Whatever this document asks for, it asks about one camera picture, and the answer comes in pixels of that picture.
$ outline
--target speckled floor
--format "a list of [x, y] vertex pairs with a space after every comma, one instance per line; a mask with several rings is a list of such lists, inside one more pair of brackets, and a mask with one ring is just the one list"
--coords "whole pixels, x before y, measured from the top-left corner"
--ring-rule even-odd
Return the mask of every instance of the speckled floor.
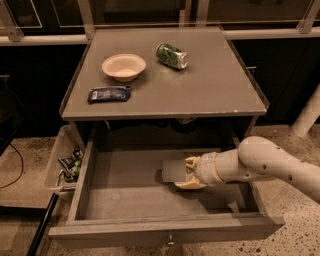
[[[292, 155], [320, 166], [320, 126], [314, 125], [303, 139], [288, 126], [255, 127], [252, 135], [263, 136]], [[0, 189], [0, 205], [46, 207], [51, 194], [44, 188], [45, 167], [55, 138], [16, 139], [13, 145], [24, 159], [24, 172], [15, 184]], [[19, 156], [8, 148], [0, 157], [0, 186], [19, 175]], [[286, 224], [265, 240], [185, 244], [170, 255], [292, 255], [320, 256], [320, 205], [280, 180], [256, 182], [270, 216], [283, 216]], [[60, 196], [51, 226], [67, 219], [72, 194]], [[36, 232], [39, 219], [0, 217], [0, 255], [25, 255]], [[163, 255], [164, 248], [99, 248], [67, 250], [48, 236], [48, 228], [37, 255]]]

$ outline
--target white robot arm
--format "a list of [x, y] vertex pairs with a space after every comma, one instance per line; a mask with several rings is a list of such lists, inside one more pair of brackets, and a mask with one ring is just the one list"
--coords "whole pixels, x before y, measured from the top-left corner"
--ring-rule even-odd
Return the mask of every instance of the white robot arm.
[[262, 137], [248, 137], [238, 149], [187, 158], [186, 170], [186, 182], [174, 182], [182, 189], [276, 177], [320, 203], [320, 167], [293, 157]]

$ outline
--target drawer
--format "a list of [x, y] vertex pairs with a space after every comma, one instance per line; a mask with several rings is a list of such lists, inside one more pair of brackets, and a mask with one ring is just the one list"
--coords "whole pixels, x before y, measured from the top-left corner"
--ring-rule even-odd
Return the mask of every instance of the drawer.
[[264, 239], [283, 224], [250, 183], [197, 191], [163, 183], [163, 160], [219, 151], [213, 130], [106, 127], [89, 138], [69, 218], [49, 236], [66, 248]]

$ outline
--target black cable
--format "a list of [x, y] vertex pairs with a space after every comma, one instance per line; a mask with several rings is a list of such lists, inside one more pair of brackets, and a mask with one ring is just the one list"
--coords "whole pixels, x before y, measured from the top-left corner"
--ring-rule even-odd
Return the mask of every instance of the black cable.
[[7, 184], [7, 185], [1, 186], [0, 189], [9, 187], [9, 186], [12, 185], [13, 183], [17, 182], [17, 181], [21, 178], [22, 173], [23, 173], [24, 162], [23, 162], [22, 155], [20, 154], [19, 150], [16, 149], [11, 143], [10, 143], [9, 145], [18, 153], [18, 155], [19, 155], [19, 157], [20, 157], [20, 159], [21, 159], [21, 172], [20, 172], [18, 178], [16, 178], [14, 181], [10, 182], [10, 183]]

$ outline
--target black pole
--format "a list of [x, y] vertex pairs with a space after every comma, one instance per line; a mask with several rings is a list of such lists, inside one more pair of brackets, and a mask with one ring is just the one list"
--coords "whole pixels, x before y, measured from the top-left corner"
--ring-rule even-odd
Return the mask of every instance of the black pole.
[[34, 256], [36, 254], [38, 246], [41, 242], [42, 236], [43, 236], [44, 231], [48, 225], [48, 222], [51, 218], [52, 212], [54, 210], [54, 207], [56, 206], [58, 199], [59, 199], [59, 196], [57, 194], [53, 194], [51, 196], [50, 202], [47, 207], [47, 211], [41, 220], [41, 223], [37, 229], [36, 234], [33, 237], [33, 241], [30, 245], [27, 256]]

